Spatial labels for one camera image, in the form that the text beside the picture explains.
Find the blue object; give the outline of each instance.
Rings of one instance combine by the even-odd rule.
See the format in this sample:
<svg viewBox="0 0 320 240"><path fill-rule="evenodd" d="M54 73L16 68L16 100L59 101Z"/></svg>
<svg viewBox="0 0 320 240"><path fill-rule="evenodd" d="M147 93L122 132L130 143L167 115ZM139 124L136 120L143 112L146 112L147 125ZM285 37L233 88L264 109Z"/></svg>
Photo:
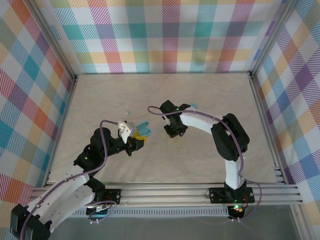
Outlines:
<svg viewBox="0 0 320 240"><path fill-rule="evenodd" d="M148 136L151 135L152 131L151 131L150 128L147 127L148 125L149 125L149 122L148 121L144 121L144 122L141 122L140 124L138 124L136 126L136 129L139 132L139 136L148 137Z"/></svg>
<svg viewBox="0 0 320 240"><path fill-rule="evenodd" d="M198 104L196 103L188 103L191 107L193 107L194 109L198 109Z"/></svg>

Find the purple cable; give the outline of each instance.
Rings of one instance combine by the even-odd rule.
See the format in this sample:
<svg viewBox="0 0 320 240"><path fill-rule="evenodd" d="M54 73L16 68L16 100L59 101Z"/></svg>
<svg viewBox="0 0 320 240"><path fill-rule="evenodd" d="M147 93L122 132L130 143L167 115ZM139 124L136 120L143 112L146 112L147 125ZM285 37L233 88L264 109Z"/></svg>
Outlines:
<svg viewBox="0 0 320 240"><path fill-rule="evenodd" d="M101 138L102 138L102 143L103 143L103 148L104 148L104 161L103 163L96 167L95 169L92 169L92 170L89 170L89 171L86 171L86 172L82 172L82 173L79 173L77 175L74 175L74 176L71 176L71 177L68 177L67 179L64 179L60 182L58 182L55 186L53 186L44 196L43 198L37 203L37 205L41 205L45 199L54 191L56 190L60 185L62 185L63 183L66 183L68 182L69 180L71 179L75 179L77 177L80 177L80 176L84 176L86 174L91 174L91 173L94 173L96 171L99 171L100 169L102 169L105 165L106 165L106 162L107 162L107 159L108 159L108 150L107 150L107 143L106 143L106 140L104 138L104 131L103 131L103 128L102 128L102 124L103 123L109 123L109 124L115 124L117 125L118 123L115 122L115 121L109 121L109 120L102 120L100 122L100 134L101 134ZM21 229L21 234L20 234L20 240L25 240L25 232L26 232L26 227L27 227L27 223L29 221L29 219L31 218L32 214L36 211L37 207L35 206L29 213L29 215L26 217L24 223L23 223L23 226L22 226L22 229Z"/></svg>
<svg viewBox="0 0 320 240"><path fill-rule="evenodd" d="M88 203L88 204L86 204L86 205L84 205L84 206L86 207L86 206L97 205L97 204L114 204L114 210L113 210L112 212L110 212L107 216L105 216L105 217L103 217L103 218L101 218L100 220L97 220L97 221L92 221L91 216L92 216L94 213L91 213L91 214L89 215L89 220L90 220L91 223L97 223L97 224L98 224L98 223L106 220L107 218L109 218L111 215L113 215L113 214L116 212L117 206L118 206L118 204L117 204L115 201L112 201L112 200L91 202L91 203Z"/></svg>
<svg viewBox="0 0 320 240"><path fill-rule="evenodd" d="M235 146L236 146L236 149L238 150L239 152L239 157L240 157L240 169L239 169L239 176L241 178L243 178L244 180L246 180L248 183L251 183L251 184L256 184L259 188L259 191L260 191L260 195L259 195L259 199L256 203L256 205L254 206L254 209L247 215L247 216L244 216L242 219L244 218L247 218L249 217L250 215L252 215L252 213L254 213L257 209L257 207L259 206L259 204L261 203L261 199L262 199L262 188L260 186L259 183L255 182L255 181L250 181L250 180L247 180L245 179L242 175L241 175L241 172L242 170L244 169L244 157L242 155L242 151L241 151L241 148L240 148L240 145L237 141L237 138L235 136L235 134L232 132L231 128L224 122L222 121L221 119L215 117L215 116L212 116L210 114L207 114L207 113L204 113L204 112L201 112L201 111L192 111L192 110L179 110L179 111L174 111L174 112L169 112L169 113L156 113L156 112L153 112L151 111L150 109L158 109L161 111L161 109L157 106L148 106L147 110L149 113L153 114L153 115L158 115L158 116L168 116L168 115L172 115L172 114L180 114L180 113L188 113L188 114L198 114L198 115L201 115L201 116L204 116L204 117L207 117L209 119L213 119L215 121L218 121L219 123L221 123L230 133L234 143L235 143Z"/></svg>

